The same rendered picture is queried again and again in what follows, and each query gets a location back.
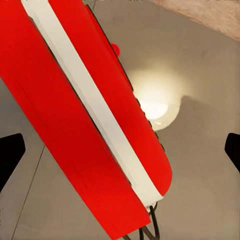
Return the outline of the radio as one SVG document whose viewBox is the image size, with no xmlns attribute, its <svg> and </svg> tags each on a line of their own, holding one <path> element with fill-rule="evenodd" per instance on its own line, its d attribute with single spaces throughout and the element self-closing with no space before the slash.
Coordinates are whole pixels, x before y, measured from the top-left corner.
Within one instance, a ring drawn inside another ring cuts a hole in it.
<svg viewBox="0 0 240 240">
<path fill-rule="evenodd" d="M 172 169 L 119 56 L 82 0 L 0 0 L 0 77 L 24 114 L 111 240 L 160 240 Z"/>
</svg>

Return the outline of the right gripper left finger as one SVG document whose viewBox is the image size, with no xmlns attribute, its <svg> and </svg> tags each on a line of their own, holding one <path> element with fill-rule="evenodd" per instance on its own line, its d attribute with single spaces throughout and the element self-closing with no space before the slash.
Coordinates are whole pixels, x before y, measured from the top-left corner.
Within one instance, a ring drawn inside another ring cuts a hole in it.
<svg viewBox="0 0 240 240">
<path fill-rule="evenodd" d="M 21 133 L 0 138 L 0 192 L 26 152 Z"/>
</svg>

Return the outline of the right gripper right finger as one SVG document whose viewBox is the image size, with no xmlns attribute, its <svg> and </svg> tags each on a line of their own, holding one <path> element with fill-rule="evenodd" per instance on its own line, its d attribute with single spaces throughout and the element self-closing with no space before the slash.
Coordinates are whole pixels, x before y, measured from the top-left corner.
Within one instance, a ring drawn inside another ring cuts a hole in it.
<svg viewBox="0 0 240 240">
<path fill-rule="evenodd" d="M 240 135 L 229 133 L 224 149 L 237 170 L 240 172 Z"/>
</svg>

